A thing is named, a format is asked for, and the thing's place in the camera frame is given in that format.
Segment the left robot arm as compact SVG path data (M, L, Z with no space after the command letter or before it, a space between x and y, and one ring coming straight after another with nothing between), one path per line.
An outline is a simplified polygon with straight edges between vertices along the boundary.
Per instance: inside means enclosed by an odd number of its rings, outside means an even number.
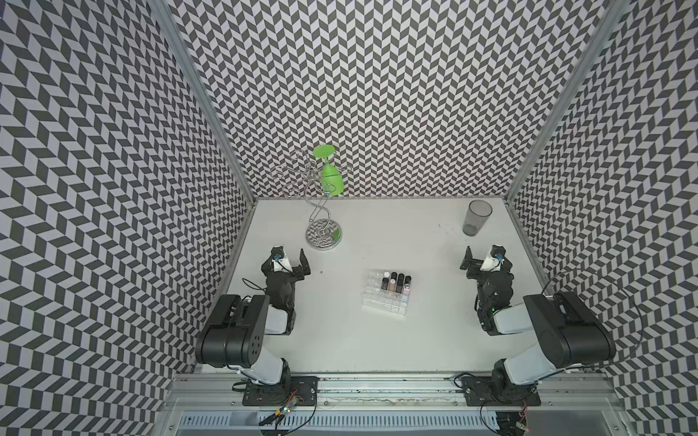
M289 336L296 323L296 284L311 274L304 251L291 265L285 248L275 246L262 263L265 285L245 279L252 296L219 297L196 339L194 356L201 365L227 369L245 377L235 383L245 406L314 404L314 383L294 378L286 359L265 349L268 336Z

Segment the clear acrylic lipstick organizer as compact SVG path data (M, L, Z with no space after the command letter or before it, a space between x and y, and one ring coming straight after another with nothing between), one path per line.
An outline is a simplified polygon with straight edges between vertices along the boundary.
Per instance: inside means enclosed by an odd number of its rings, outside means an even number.
M411 293L409 295L404 295L403 293L398 294L396 291L389 292L389 290L382 290L381 285L384 278L384 272L392 273L396 271L384 271L378 269L368 271L365 280L365 289L362 292L363 306L373 310L386 312L387 314L406 316Z

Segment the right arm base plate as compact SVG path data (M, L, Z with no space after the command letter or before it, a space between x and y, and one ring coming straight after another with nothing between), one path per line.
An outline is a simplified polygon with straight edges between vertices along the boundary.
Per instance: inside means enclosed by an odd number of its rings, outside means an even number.
M541 406L542 401L535 384L515 385L500 377L474 377L465 375L456 384L463 390L468 406Z

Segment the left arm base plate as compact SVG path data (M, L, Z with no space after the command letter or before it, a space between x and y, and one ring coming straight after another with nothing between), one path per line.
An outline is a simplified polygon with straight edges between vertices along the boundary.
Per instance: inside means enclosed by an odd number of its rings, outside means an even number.
M314 376L291 376L276 385L247 383L242 403L245 406L282 406L292 396L300 406L315 406L319 379Z

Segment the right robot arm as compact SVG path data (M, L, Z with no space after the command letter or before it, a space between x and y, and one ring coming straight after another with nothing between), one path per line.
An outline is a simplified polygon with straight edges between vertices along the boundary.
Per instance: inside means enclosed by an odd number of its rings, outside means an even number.
M454 384L469 406L541 404L540 381L564 372L611 361L616 355L612 334L573 292L532 294L513 305L513 264L505 247L494 245L484 259L466 249L460 268L476 282L474 310L484 332L507 336L534 332L536 342L494 364L488 376L460 374Z

